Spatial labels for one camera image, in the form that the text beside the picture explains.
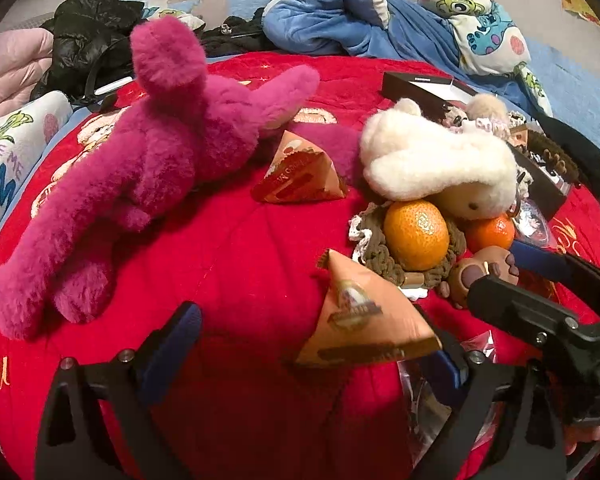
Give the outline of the beige pompom plush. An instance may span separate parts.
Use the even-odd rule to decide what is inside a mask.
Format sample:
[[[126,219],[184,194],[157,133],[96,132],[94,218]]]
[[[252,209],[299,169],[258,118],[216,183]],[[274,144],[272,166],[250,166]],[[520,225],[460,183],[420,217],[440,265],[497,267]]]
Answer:
[[[490,93],[477,93],[466,104],[466,115],[469,119],[478,118],[496,119],[500,122],[508,121],[506,104],[497,96]]]

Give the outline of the black clothing pile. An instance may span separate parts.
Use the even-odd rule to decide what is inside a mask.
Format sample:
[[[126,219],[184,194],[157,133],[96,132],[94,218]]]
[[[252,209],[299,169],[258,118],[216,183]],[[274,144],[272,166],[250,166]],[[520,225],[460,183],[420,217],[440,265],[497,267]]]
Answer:
[[[250,20],[229,16],[219,27],[203,32],[199,40],[208,58],[274,51],[276,47],[262,28],[263,12],[263,8],[257,9]]]

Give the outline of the black shallow gift box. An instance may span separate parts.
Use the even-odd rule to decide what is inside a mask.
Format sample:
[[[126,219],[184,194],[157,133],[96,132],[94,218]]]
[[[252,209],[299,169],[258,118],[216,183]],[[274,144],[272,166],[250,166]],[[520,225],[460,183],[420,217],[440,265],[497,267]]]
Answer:
[[[540,156],[528,151],[528,131],[545,133],[521,114],[510,111],[507,122],[469,119],[465,112],[466,104],[477,93],[464,82],[449,76],[399,72],[387,72],[382,76],[381,94],[392,102],[409,98],[433,122],[458,132],[484,131],[507,142],[514,151],[517,165],[524,170],[521,177],[524,197],[532,200],[542,215],[550,220],[566,202],[574,184],[567,183],[556,172],[546,169]]]

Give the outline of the brown fuzzy hair clip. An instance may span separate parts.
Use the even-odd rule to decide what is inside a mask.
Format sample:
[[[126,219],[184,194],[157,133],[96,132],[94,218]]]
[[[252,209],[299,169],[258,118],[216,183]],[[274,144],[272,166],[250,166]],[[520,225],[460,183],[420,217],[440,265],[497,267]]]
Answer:
[[[569,184],[580,184],[580,171],[571,157],[552,139],[535,130],[528,131],[528,151],[539,155],[546,169],[556,172]]]

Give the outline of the black puffer jacket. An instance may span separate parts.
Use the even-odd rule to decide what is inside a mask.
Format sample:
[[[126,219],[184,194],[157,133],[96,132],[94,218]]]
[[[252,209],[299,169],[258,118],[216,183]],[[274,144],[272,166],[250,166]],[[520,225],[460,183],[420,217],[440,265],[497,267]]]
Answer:
[[[66,0],[43,23],[53,34],[52,64],[34,86],[32,101],[51,91],[74,106],[96,100],[95,90],[133,73],[130,35],[144,4],[128,0]]]

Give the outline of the red embroidered blanket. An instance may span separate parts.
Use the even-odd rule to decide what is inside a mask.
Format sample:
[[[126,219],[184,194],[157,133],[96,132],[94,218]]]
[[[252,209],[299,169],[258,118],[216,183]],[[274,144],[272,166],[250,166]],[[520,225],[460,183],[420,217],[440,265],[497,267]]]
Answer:
[[[421,62],[253,53],[214,63],[212,74],[262,82],[308,64],[321,74],[309,108],[360,130],[390,101],[385,72],[442,75]],[[0,232],[0,266],[31,219],[38,194],[80,154],[74,125],[12,202]],[[328,285],[327,248],[350,254],[348,221],[372,198],[272,205],[251,191],[273,155],[195,191],[147,231],[116,247],[117,287],[104,313],[76,325],[47,311],[40,336],[0,333],[0,445],[21,479],[33,479],[43,408],[57,364],[109,361],[137,348],[183,301],[201,307],[202,334],[161,403],[156,425],[195,479],[407,479],[414,443],[396,364],[295,366]],[[558,248],[600,266],[600,204],[575,188],[550,222]]]

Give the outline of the pink quilted comforter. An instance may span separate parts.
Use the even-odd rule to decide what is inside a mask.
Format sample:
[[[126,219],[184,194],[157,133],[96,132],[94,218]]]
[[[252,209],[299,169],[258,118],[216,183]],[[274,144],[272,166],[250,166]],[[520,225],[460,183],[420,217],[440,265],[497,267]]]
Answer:
[[[29,101],[52,64],[53,42],[44,28],[0,32],[0,117]]]

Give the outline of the cream plush toy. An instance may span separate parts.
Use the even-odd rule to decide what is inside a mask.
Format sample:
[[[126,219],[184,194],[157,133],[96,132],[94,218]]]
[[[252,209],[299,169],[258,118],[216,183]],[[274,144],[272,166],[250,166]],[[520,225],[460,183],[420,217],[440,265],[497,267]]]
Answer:
[[[432,122],[410,99],[366,120],[360,159],[370,188],[394,202],[429,198],[464,220],[495,218],[516,202],[517,164],[505,141]]]

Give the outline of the orange pyramid snack packet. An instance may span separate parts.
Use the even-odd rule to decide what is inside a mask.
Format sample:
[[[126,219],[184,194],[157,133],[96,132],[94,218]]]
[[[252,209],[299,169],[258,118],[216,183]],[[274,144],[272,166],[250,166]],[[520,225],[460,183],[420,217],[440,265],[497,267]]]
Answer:
[[[434,330],[400,291],[336,250],[322,255],[330,285],[297,362],[328,367],[414,360],[442,349]]]

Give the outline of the wall certificate poster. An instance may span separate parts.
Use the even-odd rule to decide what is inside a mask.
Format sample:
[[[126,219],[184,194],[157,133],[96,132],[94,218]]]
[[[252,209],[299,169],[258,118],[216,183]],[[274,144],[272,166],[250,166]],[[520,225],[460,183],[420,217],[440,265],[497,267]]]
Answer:
[[[562,0],[562,8],[582,20],[600,26],[600,19],[585,0]]]

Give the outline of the magenta plush bear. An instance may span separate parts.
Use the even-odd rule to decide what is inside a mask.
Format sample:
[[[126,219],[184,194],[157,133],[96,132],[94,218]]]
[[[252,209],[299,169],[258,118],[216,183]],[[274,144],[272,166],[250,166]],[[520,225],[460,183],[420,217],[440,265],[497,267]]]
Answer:
[[[142,97],[57,181],[0,265],[7,338],[35,337],[47,307],[73,323],[97,318],[114,287],[117,239],[242,168],[321,81],[306,64],[259,87],[213,75],[197,37],[172,16],[136,26],[130,39]]]

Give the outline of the orange mandarin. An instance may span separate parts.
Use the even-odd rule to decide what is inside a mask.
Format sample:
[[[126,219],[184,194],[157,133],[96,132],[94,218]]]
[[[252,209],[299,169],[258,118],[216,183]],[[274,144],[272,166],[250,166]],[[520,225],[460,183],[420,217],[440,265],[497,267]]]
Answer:
[[[513,221],[507,214],[492,219],[468,222],[464,229],[467,247],[471,252],[478,252],[487,247],[509,249],[516,235]]]
[[[446,256],[449,229],[440,210],[428,200],[394,202],[387,209],[384,226],[393,258],[407,271],[428,271]]]

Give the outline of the silver foil packet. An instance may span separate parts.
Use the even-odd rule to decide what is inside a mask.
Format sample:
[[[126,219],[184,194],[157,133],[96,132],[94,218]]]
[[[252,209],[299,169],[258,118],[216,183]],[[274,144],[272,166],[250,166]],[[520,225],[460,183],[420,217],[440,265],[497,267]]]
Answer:
[[[532,200],[523,200],[520,203],[513,224],[517,240],[539,248],[549,248],[552,244],[550,226]]]

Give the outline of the small monster print pillow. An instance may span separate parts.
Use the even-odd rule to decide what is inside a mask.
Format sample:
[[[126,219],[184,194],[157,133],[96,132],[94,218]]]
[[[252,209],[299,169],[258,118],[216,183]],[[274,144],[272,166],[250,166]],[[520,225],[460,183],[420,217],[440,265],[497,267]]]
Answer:
[[[142,18],[147,21],[158,20],[165,16],[173,16],[184,23],[190,30],[196,32],[203,30],[206,22],[198,16],[178,9],[166,8],[165,6],[145,6],[143,8]]]

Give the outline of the blue monster print blanket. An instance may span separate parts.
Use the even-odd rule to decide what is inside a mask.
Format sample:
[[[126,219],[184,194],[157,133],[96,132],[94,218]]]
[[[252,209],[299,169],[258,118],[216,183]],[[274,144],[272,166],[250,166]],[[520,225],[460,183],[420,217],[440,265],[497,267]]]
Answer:
[[[271,0],[262,27],[288,52],[422,61],[530,115],[553,113],[526,38],[495,0]]]

